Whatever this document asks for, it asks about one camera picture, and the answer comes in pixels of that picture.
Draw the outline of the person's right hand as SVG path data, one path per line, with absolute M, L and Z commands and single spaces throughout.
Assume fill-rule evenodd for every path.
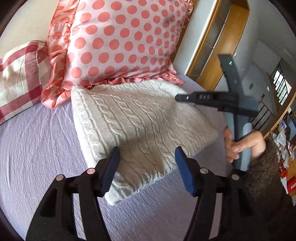
M 251 150 L 250 162 L 255 162 L 262 157 L 266 150 L 266 142 L 259 131 L 251 132 L 238 142 L 232 140 L 232 132 L 226 127 L 223 131 L 226 150 L 226 160 L 229 163 L 238 160 L 239 154 Z

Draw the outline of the brown furry sleeve forearm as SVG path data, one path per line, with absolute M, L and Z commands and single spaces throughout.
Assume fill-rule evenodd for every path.
M 267 140 L 265 152 L 250 165 L 244 180 L 267 224 L 270 240 L 293 240 L 295 206 L 280 181 L 278 158 L 276 145 Z

